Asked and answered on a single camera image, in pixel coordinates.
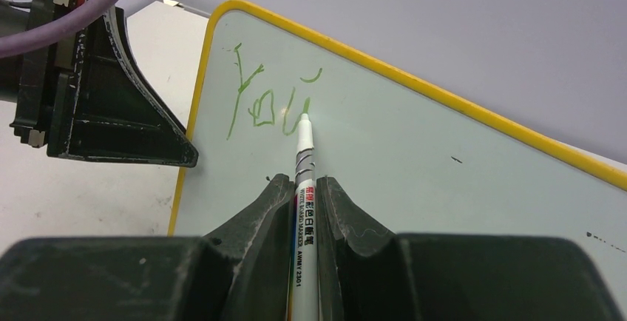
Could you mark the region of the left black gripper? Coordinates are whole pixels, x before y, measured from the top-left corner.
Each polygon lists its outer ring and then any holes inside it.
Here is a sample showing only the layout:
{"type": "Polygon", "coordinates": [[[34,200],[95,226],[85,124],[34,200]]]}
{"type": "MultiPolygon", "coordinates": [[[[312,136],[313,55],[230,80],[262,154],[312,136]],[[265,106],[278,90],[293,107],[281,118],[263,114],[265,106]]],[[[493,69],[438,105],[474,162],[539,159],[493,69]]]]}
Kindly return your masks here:
{"type": "MultiPolygon", "coordinates": [[[[60,19],[87,0],[10,0],[10,34],[60,19]]],[[[10,128],[24,144],[75,161],[194,167],[186,128],[139,70],[123,10],[58,42],[10,57],[10,128]]]]}

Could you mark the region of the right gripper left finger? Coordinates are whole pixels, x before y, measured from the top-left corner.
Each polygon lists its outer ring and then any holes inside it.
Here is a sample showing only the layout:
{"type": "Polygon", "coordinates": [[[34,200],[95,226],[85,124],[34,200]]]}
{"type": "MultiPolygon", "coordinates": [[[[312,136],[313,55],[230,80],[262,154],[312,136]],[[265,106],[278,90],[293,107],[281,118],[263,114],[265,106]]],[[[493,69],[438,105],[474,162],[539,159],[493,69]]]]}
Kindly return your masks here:
{"type": "Polygon", "coordinates": [[[43,237],[1,256],[3,320],[283,320],[294,183],[202,237],[43,237]]]}

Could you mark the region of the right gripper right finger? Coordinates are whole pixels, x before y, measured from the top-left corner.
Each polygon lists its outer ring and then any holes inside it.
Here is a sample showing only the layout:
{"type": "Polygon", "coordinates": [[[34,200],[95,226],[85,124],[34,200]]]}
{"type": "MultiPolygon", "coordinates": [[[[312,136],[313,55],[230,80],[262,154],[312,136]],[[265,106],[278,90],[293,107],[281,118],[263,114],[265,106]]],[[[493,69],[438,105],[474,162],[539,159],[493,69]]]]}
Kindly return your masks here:
{"type": "Polygon", "coordinates": [[[589,256],[561,238],[396,234],[339,182],[316,188],[324,320],[621,320],[589,256]]]}

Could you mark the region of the yellow framed whiteboard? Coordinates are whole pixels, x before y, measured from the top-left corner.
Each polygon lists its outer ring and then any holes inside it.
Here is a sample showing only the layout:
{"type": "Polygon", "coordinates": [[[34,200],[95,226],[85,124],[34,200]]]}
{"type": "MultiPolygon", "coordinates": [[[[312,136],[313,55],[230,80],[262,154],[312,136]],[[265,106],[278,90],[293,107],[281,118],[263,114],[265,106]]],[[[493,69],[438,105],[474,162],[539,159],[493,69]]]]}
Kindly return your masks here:
{"type": "Polygon", "coordinates": [[[206,27],[187,130],[199,158],[169,233],[207,233],[293,175],[302,113],[316,175],[389,230],[565,238],[626,307],[624,171],[243,0],[206,27]]]}

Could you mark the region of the white green marker pen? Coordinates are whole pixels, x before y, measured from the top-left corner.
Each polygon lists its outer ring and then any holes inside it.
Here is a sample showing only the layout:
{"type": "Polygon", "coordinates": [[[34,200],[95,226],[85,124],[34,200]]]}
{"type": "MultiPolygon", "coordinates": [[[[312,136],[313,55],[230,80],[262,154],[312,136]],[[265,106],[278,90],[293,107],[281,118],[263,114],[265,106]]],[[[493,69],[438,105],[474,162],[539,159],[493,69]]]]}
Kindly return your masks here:
{"type": "Polygon", "coordinates": [[[318,238],[313,127],[307,114],[297,125],[294,251],[287,319],[319,319],[318,238]]]}

